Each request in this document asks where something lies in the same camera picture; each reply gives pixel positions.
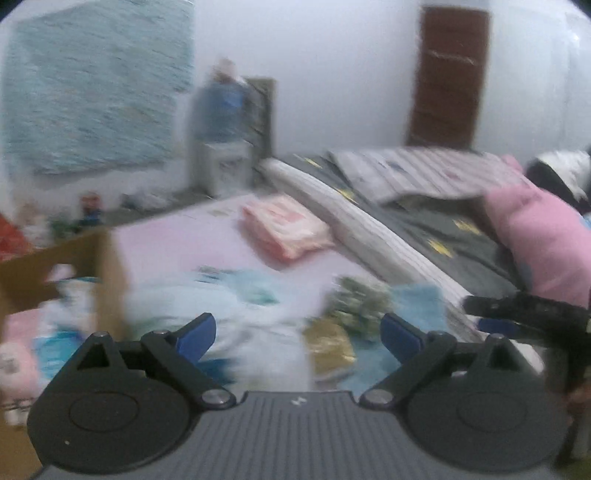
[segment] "floor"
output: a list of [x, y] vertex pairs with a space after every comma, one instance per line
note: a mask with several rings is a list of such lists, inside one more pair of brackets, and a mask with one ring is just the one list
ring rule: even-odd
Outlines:
[[165, 215], [166, 213], [175, 212], [191, 205], [198, 205], [199, 203], [206, 202], [212, 198], [205, 193], [188, 189], [182, 192], [173, 194], [173, 203], [163, 210], [157, 210], [153, 212], [141, 212], [138, 210], [132, 210], [128, 208], [118, 208], [116, 210], [110, 210], [103, 214], [103, 221], [108, 226], [119, 226], [126, 225], [128, 223], [134, 223], [139, 220], [145, 220], [154, 216]]

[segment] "brown door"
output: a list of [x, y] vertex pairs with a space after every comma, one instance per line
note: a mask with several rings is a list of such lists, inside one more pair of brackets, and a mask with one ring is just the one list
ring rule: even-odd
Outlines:
[[409, 145], [471, 147], [488, 35], [486, 12], [445, 7], [423, 9]]

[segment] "pink pillow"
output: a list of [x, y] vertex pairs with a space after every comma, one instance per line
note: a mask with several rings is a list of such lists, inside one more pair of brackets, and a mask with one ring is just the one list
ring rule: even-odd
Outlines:
[[485, 210], [531, 294], [589, 307], [591, 230], [575, 209], [519, 185], [488, 193]]
[[521, 163], [519, 163], [513, 155], [501, 155], [501, 160], [513, 168], [513, 170], [518, 171], [521, 174], [524, 173]]

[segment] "yellow pattern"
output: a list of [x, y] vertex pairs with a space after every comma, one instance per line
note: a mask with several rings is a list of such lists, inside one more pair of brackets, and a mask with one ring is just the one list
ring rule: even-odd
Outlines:
[[448, 249], [445, 245], [441, 242], [434, 240], [431, 238], [429, 240], [429, 246], [434, 249], [438, 254], [445, 255], [446, 257], [453, 258], [453, 253], [451, 250]]
[[310, 164], [310, 165], [314, 165], [316, 168], [319, 168], [322, 170], [322, 167], [320, 165], [318, 165], [314, 160], [312, 160], [311, 158], [305, 158], [305, 160]]
[[482, 235], [480, 229], [473, 223], [465, 222], [464, 220], [454, 220], [453, 223], [455, 223], [460, 230], [471, 232], [475, 235]]
[[351, 190], [337, 190], [343, 197], [345, 197], [348, 201], [357, 203], [355, 201], [355, 194]]

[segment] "pink bag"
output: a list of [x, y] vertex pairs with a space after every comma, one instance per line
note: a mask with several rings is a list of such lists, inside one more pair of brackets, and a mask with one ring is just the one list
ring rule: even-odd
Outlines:
[[245, 224], [264, 250], [290, 262], [305, 252], [334, 245], [329, 226], [287, 195], [243, 207]]

